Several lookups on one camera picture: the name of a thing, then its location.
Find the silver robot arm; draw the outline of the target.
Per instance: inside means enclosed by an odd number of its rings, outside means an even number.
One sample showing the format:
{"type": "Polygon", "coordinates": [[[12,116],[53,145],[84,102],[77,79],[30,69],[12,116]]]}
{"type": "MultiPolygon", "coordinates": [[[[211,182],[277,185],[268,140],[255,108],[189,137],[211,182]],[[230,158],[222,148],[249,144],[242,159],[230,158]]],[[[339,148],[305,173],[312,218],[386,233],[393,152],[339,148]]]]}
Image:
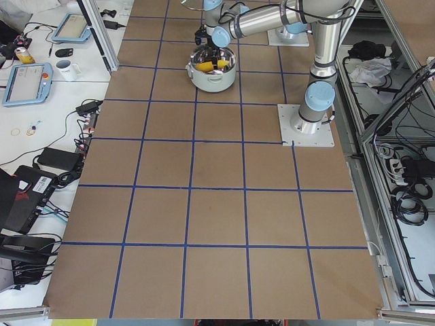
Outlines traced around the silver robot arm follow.
{"type": "Polygon", "coordinates": [[[334,102],[336,57],[343,27],[357,12],[350,1],[278,1],[249,9],[242,3],[204,1],[205,33],[212,48],[223,49],[232,41],[259,33],[274,32],[284,39],[313,29],[311,45],[286,47],[279,57],[285,71],[306,67],[309,82],[304,100],[290,116],[290,126],[298,134],[315,134],[334,102]]]}

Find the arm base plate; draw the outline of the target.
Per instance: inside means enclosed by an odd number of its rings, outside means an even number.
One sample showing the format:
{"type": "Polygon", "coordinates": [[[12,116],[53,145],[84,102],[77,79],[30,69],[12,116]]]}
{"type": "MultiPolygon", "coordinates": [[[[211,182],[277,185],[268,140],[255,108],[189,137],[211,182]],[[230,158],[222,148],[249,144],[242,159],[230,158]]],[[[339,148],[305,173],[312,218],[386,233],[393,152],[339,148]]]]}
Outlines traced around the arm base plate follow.
{"type": "Polygon", "coordinates": [[[273,29],[267,31],[267,34],[270,46],[309,47],[306,32],[291,34],[285,29],[273,29]]]}
{"type": "Polygon", "coordinates": [[[325,112],[319,122],[306,122],[299,116],[300,105],[278,104],[283,146],[334,147],[330,119],[325,112]]]}

